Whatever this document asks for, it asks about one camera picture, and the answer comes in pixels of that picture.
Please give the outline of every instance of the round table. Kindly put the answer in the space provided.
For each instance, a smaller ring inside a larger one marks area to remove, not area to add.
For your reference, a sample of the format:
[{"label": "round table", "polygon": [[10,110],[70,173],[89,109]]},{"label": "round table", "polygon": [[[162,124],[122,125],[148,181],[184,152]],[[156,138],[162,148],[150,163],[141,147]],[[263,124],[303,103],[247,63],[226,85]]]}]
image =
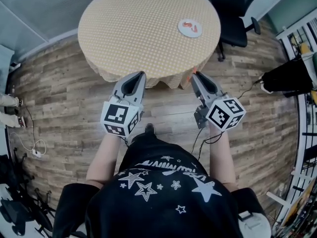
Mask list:
[{"label": "round table", "polygon": [[[181,34],[183,19],[197,21],[201,36]],[[186,87],[219,37],[219,17],[208,0],[93,0],[78,27],[79,45],[95,72],[113,82],[142,70],[146,87],[159,81]]]}]

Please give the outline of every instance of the black cable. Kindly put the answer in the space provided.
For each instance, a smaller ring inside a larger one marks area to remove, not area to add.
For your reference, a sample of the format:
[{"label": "black cable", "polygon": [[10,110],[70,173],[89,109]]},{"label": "black cable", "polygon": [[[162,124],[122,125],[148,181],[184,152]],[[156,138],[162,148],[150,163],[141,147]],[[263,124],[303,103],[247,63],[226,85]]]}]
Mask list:
[{"label": "black cable", "polygon": [[[213,136],[213,137],[210,137],[210,138],[207,138],[207,139],[203,140],[203,142],[202,142],[202,144],[200,145],[200,148],[199,148],[198,161],[200,160],[200,155],[201,155],[201,153],[202,153],[203,144],[204,144],[204,143],[209,144],[209,145],[210,145],[210,144],[215,144],[216,142],[218,142],[218,141],[221,139],[222,134],[223,134],[223,132],[220,133],[220,134],[218,134],[217,136]],[[220,136],[220,137],[219,137],[215,142],[207,142],[208,140],[211,140],[211,139],[213,139],[213,138],[215,138],[215,137],[218,137],[218,136]]]},{"label": "black cable", "polygon": [[194,142],[194,145],[193,145],[193,149],[192,149],[192,151],[191,151],[190,154],[193,154],[193,151],[194,151],[195,144],[196,144],[196,142],[197,142],[198,136],[199,136],[200,132],[202,132],[203,129],[204,129],[204,128],[202,128],[202,129],[198,132],[197,137],[196,137],[195,142]]},{"label": "black cable", "polygon": [[123,137],[120,137],[120,138],[124,141],[125,145],[129,148],[127,139]]},{"label": "black cable", "polygon": [[33,118],[31,116],[31,113],[28,109],[28,107],[25,105],[25,102],[24,102],[24,107],[26,108],[26,110],[28,111],[29,115],[30,115],[30,118],[31,118],[31,121],[32,121],[32,125],[33,125],[33,139],[34,139],[34,145],[35,145],[35,153],[37,153],[37,149],[36,149],[36,141],[35,141],[35,135],[34,135],[34,121],[33,121]]},{"label": "black cable", "polygon": [[252,84],[252,86],[251,86],[251,88],[250,89],[248,89],[248,90],[246,90],[246,91],[244,91],[241,95],[240,95],[240,97],[238,98],[238,100],[246,93],[246,92],[249,92],[249,91],[251,91],[252,90],[252,88],[253,88],[253,86],[254,85],[256,85],[256,84],[258,84],[258,83],[260,83],[261,82],[261,80],[259,79],[259,80],[257,80],[256,82],[254,82],[253,84]]}]

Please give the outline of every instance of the wooden floor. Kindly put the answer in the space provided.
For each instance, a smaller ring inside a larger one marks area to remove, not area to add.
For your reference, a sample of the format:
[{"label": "wooden floor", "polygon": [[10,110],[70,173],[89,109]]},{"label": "wooden floor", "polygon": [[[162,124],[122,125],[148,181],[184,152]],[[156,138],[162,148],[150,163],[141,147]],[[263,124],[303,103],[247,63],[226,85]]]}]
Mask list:
[{"label": "wooden floor", "polygon": [[[223,89],[238,97],[265,71],[285,62],[280,43],[266,22],[262,34],[248,33],[246,48],[225,45],[227,59],[217,61],[213,54],[203,72],[214,77]],[[32,184],[41,193],[52,191],[51,206],[57,205],[64,185],[84,181],[86,171],[105,134],[99,124],[103,102],[114,83],[105,82],[86,63],[76,39],[63,41],[32,59],[14,73],[10,82],[14,95],[23,98],[34,120],[35,139],[43,139],[47,152],[40,159],[28,152],[25,166],[35,176]],[[259,86],[241,99],[247,114],[237,128],[230,130],[230,146],[240,187],[251,187],[263,208],[274,215],[277,206],[265,193],[287,183],[297,146],[295,99],[280,93],[268,95]],[[198,106],[191,87],[169,89],[160,83],[144,96],[145,113],[134,134],[154,123],[157,135],[167,142],[191,151],[197,136],[193,112]],[[32,122],[25,110],[27,129],[9,129],[21,136],[26,147],[33,146]],[[196,144],[197,156],[205,129]],[[16,135],[11,136],[18,153],[25,152]],[[117,168],[126,147],[121,144]],[[43,144],[38,147],[44,151]],[[203,147],[201,162],[209,169],[209,149]]]}]

